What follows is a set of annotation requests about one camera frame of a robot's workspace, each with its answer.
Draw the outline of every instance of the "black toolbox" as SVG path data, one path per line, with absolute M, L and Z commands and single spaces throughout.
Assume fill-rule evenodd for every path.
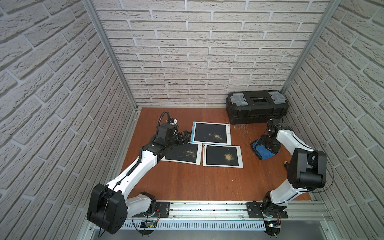
M 245 124 L 281 119 L 287 114 L 288 103 L 278 91 L 233 92 L 225 99 L 229 122 Z

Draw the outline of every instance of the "brown wooden surface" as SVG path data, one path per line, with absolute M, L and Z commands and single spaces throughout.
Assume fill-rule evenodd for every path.
M 143 108 L 122 171 L 137 158 L 139 148 L 156 133 L 157 121 L 165 110 L 177 119 L 179 131 L 191 132 L 194 121 L 229 123 L 225 109 Z M 258 139 L 265 129 L 266 123 L 231 125 L 232 145 L 241 147 L 243 169 L 161 161 L 141 179 L 129 197 L 144 191 L 159 200 L 262 200 L 268 191 L 286 179 L 283 162 L 291 159 L 284 147 L 265 161 L 256 157 L 250 143 Z M 296 200 L 311 198 L 309 194 L 303 194 Z

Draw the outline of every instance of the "microfiber towel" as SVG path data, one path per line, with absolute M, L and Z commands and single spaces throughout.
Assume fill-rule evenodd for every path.
M 264 145 L 257 145 L 259 140 L 260 140 L 260 138 L 257 139 L 255 142 L 251 143 L 251 148 L 252 148 L 253 152 L 256 154 L 256 156 L 260 160 L 265 160 L 265 159 L 268 159 L 270 157 L 273 157 L 275 154 L 272 153 L 271 151 L 269 151 L 268 149 L 266 149 Z

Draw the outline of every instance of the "white brick wall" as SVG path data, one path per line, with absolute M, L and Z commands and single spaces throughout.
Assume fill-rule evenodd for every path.
M 138 105 L 223 106 L 233 90 L 280 90 L 328 1 L 94 3 Z M 220 94 L 191 97 L 203 89 Z
M 132 107 L 81 1 L 0 13 L 0 239 L 75 239 Z
M 384 238 L 383 6 L 343 0 L 286 93 L 284 121 L 332 163 L 316 197 L 343 239 Z

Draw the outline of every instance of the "black mounting plate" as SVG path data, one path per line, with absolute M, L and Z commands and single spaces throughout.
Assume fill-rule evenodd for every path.
M 160 218 L 169 216 L 170 202 L 156 202 L 156 206 L 160 211 Z M 148 216 L 148 217 L 157 218 L 158 216 L 159 216 L 159 213 L 155 211 L 155 213 L 152 216 Z M 147 216 L 145 216 L 143 213 L 139 213 L 134 215 L 133 217 L 147 217 Z
M 249 218 L 264 218 L 264 220 L 268 220 L 268 218 L 264 217 L 262 215 L 262 212 L 259 210 L 261 209 L 262 202 L 247 202 L 247 212 Z M 288 218 L 288 214 L 286 211 L 282 212 L 281 218 Z

